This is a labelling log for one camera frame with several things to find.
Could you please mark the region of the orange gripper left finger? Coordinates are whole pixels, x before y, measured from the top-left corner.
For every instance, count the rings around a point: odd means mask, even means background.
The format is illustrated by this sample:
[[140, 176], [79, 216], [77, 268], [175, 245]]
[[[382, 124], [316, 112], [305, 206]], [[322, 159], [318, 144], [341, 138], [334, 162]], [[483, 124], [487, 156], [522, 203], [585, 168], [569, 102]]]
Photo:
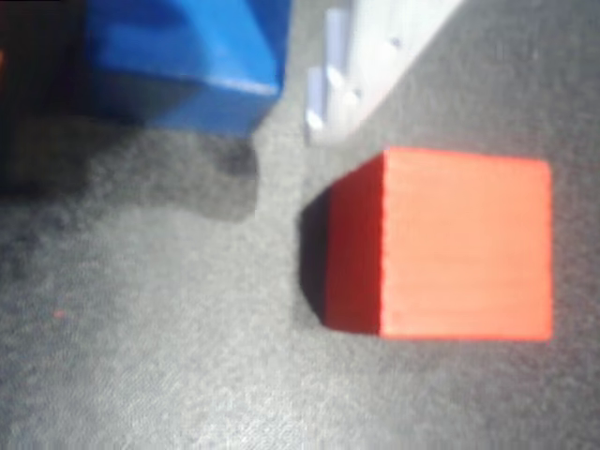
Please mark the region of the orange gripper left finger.
[[1, 3], [1, 189], [26, 190], [17, 128], [45, 107], [83, 28], [84, 1]]

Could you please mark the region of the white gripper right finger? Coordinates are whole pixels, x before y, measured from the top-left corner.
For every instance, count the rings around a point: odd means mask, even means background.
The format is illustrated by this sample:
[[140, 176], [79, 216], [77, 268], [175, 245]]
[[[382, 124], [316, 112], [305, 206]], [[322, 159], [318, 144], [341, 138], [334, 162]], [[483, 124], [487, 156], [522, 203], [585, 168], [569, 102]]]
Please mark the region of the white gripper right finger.
[[323, 53], [307, 71], [307, 141], [340, 143], [377, 110], [461, 0], [343, 1], [324, 15]]

